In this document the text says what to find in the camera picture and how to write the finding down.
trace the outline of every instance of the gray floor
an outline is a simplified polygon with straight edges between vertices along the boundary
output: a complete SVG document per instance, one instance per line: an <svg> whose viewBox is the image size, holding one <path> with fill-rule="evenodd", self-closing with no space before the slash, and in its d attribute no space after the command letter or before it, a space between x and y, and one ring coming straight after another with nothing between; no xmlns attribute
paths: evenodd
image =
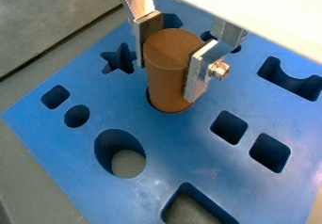
<svg viewBox="0 0 322 224"><path fill-rule="evenodd" d="M115 11L91 27L62 42L25 70L0 83L0 113L126 20L125 9ZM127 153L127 161L144 160ZM119 175L122 158L117 159ZM82 213L34 160L11 129L0 120L0 221L17 224L87 223ZM322 223L321 201L315 206L311 224ZM176 201L168 223L218 223L188 196Z"/></svg>
<svg viewBox="0 0 322 224"><path fill-rule="evenodd" d="M0 78L121 0L0 0Z"/></svg>

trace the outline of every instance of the shape sorting board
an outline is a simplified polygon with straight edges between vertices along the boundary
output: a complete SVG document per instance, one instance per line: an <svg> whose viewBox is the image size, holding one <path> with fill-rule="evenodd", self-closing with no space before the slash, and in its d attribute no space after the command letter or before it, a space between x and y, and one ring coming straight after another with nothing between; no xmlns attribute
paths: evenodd
<svg viewBox="0 0 322 224"><path fill-rule="evenodd" d="M176 0L157 8L206 38L208 13ZM164 223L184 192L224 223L305 223L322 181L321 66L250 35L226 57L228 79L166 114L137 61L129 72L107 66L134 52L125 23L3 115L82 214L95 224ZM146 156L131 179L102 159L121 149Z"/></svg>

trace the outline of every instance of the table surface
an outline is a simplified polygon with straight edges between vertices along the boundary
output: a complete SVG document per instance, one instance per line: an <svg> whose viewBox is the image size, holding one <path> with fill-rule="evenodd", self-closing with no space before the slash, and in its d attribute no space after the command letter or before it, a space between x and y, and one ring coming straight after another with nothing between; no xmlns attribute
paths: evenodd
<svg viewBox="0 0 322 224"><path fill-rule="evenodd" d="M0 79L121 0L0 0Z"/></svg>
<svg viewBox="0 0 322 224"><path fill-rule="evenodd" d="M69 38L25 70L0 83L3 112L127 18L122 9ZM13 223L87 223L82 213L0 120L0 201ZM322 222L322 189L312 209L311 224Z"/></svg>

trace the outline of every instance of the hole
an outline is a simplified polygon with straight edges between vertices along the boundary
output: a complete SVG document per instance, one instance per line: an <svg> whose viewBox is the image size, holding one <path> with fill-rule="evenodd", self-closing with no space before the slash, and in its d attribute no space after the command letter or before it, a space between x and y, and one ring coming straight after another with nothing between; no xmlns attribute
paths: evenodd
<svg viewBox="0 0 322 224"><path fill-rule="evenodd" d="M281 173L290 157L290 148L268 134L261 134L249 154L273 172Z"/></svg>
<svg viewBox="0 0 322 224"><path fill-rule="evenodd" d="M213 122L210 130L228 143L237 145L248 130L248 123L228 111L224 111Z"/></svg>
<svg viewBox="0 0 322 224"><path fill-rule="evenodd" d="M50 108L57 109L70 98L70 91L61 85L57 85L43 96L42 103Z"/></svg>
<svg viewBox="0 0 322 224"><path fill-rule="evenodd" d="M299 79L288 76L281 68L281 60L270 56L257 72L258 75L274 85L293 92L309 101L319 99L322 89L322 77L313 75L309 78Z"/></svg>
<svg viewBox="0 0 322 224"><path fill-rule="evenodd" d="M71 107L66 113L66 125L71 128L81 127L90 118L90 108L86 105L77 105Z"/></svg>
<svg viewBox="0 0 322 224"><path fill-rule="evenodd" d="M217 37L214 37L212 34L210 34L210 31L205 31L201 35L201 39L204 41L210 41L210 40L218 40Z"/></svg>
<svg viewBox="0 0 322 224"><path fill-rule="evenodd" d="M241 52L241 50L242 50L242 45L240 45L230 53L237 54Z"/></svg>
<svg viewBox="0 0 322 224"><path fill-rule="evenodd" d="M129 74L136 71L134 61L137 60L137 53L130 52L127 43L123 43L115 52L102 53L101 57L107 60L107 64L102 70L105 74L114 70L122 70Z"/></svg>
<svg viewBox="0 0 322 224"><path fill-rule="evenodd" d="M148 103L150 104L150 106L152 106L156 110L160 111L160 109L158 109L158 108L153 105L153 103L152 103L149 88L146 89L146 100L148 100Z"/></svg>
<svg viewBox="0 0 322 224"><path fill-rule="evenodd" d="M162 219L168 224L238 224L236 218L190 183L182 184L169 201Z"/></svg>
<svg viewBox="0 0 322 224"><path fill-rule="evenodd" d="M218 38L214 37L214 36L210 34L210 31L205 31L205 32L202 33L201 39L202 39L204 41L218 40ZM237 53L241 52L241 50L242 50L242 45L240 45L230 53L232 53L232 54L237 54Z"/></svg>
<svg viewBox="0 0 322 224"><path fill-rule="evenodd" d="M99 164L111 174L122 178L134 178L144 172L145 149L137 138L126 131L103 131L97 137L95 154Z"/></svg>
<svg viewBox="0 0 322 224"><path fill-rule="evenodd" d="M181 28L184 21L177 14L164 13L164 29Z"/></svg>

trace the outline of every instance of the star-shaped hole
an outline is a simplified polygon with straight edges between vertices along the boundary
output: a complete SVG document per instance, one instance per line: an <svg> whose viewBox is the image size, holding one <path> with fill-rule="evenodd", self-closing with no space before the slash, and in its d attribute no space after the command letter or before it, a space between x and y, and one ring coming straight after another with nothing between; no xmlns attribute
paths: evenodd
<svg viewBox="0 0 322 224"><path fill-rule="evenodd" d="M115 52L105 52L101 57L107 60L107 64L102 70L105 74L114 70L122 70L126 73L133 73L134 61L137 60L137 52L130 52L127 43L123 43Z"/></svg>

